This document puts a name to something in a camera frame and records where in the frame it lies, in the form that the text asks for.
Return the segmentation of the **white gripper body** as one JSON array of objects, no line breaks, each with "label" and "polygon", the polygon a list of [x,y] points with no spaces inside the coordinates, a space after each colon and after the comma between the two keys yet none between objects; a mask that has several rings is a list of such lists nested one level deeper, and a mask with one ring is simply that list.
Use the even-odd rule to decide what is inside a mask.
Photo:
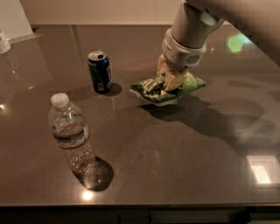
[{"label": "white gripper body", "polygon": [[207,46],[200,48],[190,48],[181,45],[173,36],[170,29],[167,30],[162,43],[164,61],[171,70],[187,70],[196,67]]}]

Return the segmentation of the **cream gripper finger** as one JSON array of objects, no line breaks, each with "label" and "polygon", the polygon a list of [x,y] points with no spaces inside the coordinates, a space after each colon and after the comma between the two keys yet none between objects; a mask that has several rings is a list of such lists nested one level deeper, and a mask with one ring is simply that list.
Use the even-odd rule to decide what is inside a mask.
[{"label": "cream gripper finger", "polygon": [[164,77],[164,91],[171,92],[184,83],[187,78],[187,71],[169,70]]},{"label": "cream gripper finger", "polygon": [[165,57],[163,54],[161,54],[158,57],[158,62],[157,62],[157,75],[162,75],[165,76],[165,74],[169,71],[169,67],[165,62]]}]

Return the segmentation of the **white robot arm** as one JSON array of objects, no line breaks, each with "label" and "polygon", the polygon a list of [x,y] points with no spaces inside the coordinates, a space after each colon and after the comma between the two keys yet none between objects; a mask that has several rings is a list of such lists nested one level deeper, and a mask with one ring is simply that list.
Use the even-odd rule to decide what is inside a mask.
[{"label": "white robot arm", "polygon": [[229,22],[280,65],[280,0],[182,0],[162,53],[175,71],[196,67],[208,36]]}]

